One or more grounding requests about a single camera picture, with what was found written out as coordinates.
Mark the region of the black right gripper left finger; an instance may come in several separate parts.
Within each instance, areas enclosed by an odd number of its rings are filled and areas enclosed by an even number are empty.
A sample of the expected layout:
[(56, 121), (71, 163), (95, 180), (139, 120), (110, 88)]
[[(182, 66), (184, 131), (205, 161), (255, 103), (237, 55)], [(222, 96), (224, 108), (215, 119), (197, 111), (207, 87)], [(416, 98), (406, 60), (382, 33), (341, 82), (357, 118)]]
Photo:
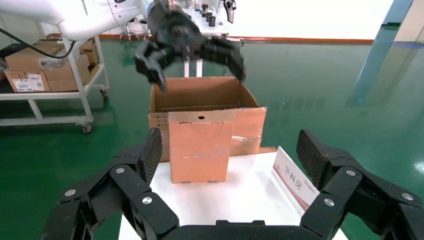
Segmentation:
[(143, 144), (121, 150), (106, 168), (67, 187), (40, 238), (91, 240), (107, 218), (120, 213), (141, 239), (162, 240), (180, 225), (150, 186), (162, 150), (161, 131), (153, 127)]

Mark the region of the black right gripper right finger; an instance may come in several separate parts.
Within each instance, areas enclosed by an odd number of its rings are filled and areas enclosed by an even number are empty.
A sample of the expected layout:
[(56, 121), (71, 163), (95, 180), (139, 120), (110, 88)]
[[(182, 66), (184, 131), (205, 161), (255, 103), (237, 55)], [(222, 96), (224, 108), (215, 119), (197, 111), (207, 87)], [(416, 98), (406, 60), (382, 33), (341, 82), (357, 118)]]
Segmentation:
[(352, 214), (383, 240), (423, 239), (423, 201), (415, 193), (367, 171), (311, 130), (299, 132), (296, 153), (319, 192), (300, 220), (302, 228), (330, 240)]

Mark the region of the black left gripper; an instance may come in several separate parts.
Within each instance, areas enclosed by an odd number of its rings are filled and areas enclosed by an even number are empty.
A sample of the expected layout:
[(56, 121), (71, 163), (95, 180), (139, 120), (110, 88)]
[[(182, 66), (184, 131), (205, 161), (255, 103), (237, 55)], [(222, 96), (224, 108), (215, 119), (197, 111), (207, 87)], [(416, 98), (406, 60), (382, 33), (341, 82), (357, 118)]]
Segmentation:
[(164, 70), (174, 61), (204, 59), (226, 66), (239, 80), (246, 79), (238, 45), (221, 38), (207, 39), (192, 18), (173, 0), (152, 0), (146, 9), (152, 40), (142, 40), (133, 52), (135, 68), (151, 85), (167, 91)]

